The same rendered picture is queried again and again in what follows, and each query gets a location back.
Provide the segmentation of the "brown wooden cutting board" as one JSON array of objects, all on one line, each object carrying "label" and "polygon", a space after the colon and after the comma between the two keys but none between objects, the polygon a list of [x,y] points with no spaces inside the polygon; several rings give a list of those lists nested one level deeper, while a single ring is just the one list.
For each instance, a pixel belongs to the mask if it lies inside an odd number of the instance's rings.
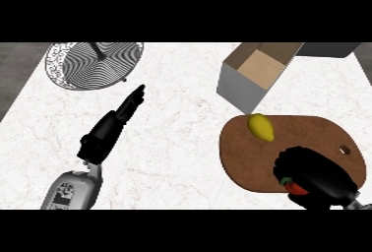
[{"label": "brown wooden cutting board", "polygon": [[275,159],[289,148],[302,146],[327,156],[348,171],[358,188],[367,180],[367,164],[358,145],[328,119],[303,115],[269,115],[275,140],[258,139],[249,130],[249,116],[235,117],[221,135],[221,157],[235,184],[252,192],[286,193],[274,175]]}]

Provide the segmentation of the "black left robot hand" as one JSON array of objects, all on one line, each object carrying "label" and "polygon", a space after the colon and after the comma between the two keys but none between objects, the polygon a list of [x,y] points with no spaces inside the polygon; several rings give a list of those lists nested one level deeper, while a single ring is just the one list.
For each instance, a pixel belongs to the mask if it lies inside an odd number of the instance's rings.
[{"label": "black left robot hand", "polygon": [[120,108],[107,113],[80,140],[82,147],[77,156],[94,164],[104,162],[114,149],[125,126],[144,102],[144,89],[145,85],[141,85],[126,98]]}]

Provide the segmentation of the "open cardboard box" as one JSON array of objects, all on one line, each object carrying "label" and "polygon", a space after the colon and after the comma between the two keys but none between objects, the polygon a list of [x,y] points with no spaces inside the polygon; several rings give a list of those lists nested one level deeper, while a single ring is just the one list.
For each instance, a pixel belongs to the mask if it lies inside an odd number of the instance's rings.
[{"label": "open cardboard box", "polygon": [[244,42],[227,58],[218,94],[250,114],[278,81],[303,42]]}]

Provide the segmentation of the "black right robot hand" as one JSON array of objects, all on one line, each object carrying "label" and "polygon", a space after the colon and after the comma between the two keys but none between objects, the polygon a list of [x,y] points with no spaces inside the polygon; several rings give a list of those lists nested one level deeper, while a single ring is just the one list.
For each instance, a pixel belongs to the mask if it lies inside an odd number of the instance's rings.
[{"label": "black right robot hand", "polygon": [[299,185],[308,191],[306,195],[297,195],[294,189],[289,189],[289,198],[308,210],[348,207],[356,200],[358,185],[349,173],[309,148],[294,147],[280,153],[274,175],[281,185]]}]

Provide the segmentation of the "yellow lemon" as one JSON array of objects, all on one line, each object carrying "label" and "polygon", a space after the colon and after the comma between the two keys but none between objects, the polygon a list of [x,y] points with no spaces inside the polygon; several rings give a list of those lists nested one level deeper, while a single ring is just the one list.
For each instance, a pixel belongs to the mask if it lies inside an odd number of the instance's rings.
[{"label": "yellow lemon", "polygon": [[268,142],[275,140],[274,124],[263,114],[249,116],[247,127],[256,138]]}]

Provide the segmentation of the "dark grey appliance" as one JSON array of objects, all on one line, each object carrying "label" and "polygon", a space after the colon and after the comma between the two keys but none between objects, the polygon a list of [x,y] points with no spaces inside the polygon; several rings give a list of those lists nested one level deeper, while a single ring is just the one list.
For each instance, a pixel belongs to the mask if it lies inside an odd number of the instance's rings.
[{"label": "dark grey appliance", "polygon": [[361,45],[361,42],[306,42],[297,55],[345,58]]}]

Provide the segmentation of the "red bell pepper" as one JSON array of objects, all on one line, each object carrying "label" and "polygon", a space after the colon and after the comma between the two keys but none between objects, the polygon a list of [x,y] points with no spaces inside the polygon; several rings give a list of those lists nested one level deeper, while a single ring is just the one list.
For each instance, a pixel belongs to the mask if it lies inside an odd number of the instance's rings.
[{"label": "red bell pepper", "polygon": [[309,191],[293,181],[291,177],[284,177],[281,179],[281,184],[293,195],[302,196],[309,194]]}]

